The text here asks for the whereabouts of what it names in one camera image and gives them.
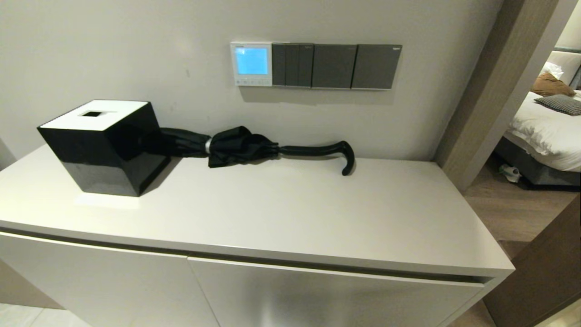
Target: headboard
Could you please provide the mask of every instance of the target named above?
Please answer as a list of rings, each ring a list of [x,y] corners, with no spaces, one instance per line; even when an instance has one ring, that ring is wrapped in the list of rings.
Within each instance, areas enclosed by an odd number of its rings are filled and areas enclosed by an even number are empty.
[[[561,66],[563,83],[573,89],[581,86],[581,49],[555,48],[547,61]]]

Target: wooden floor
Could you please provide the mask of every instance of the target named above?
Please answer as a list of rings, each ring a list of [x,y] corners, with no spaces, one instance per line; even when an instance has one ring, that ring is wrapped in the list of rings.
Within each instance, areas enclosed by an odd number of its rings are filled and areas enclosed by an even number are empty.
[[[488,230],[513,257],[519,244],[532,241],[575,198],[564,191],[529,191],[498,174],[500,162],[491,157],[464,198]],[[496,327],[482,301],[450,327]]]

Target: umbrella strap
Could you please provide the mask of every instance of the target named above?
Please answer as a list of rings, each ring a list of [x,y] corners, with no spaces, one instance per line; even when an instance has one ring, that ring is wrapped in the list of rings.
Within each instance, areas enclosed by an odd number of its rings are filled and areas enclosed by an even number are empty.
[[[206,141],[206,153],[207,154],[210,154],[210,144],[212,143],[212,139],[213,139],[213,137],[208,138],[208,140]]]

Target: cabinet top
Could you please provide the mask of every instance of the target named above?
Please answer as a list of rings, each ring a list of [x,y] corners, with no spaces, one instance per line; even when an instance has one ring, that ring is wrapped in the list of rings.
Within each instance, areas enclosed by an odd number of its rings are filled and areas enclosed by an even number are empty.
[[[432,162],[173,160],[141,197],[83,193],[45,145],[0,172],[0,228],[172,250],[475,276],[513,266]]]

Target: folded umbrella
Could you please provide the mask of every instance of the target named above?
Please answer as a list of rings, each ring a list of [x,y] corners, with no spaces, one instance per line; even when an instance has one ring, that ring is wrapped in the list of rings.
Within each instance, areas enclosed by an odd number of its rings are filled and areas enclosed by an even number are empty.
[[[209,157],[210,168],[278,157],[279,154],[303,157],[320,157],[342,153],[347,158],[343,176],[353,170],[355,155],[346,141],[325,147],[279,147],[263,135],[252,134],[244,126],[222,131],[214,137],[192,131],[161,128],[141,140],[142,148],[153,154],[172,157]]]

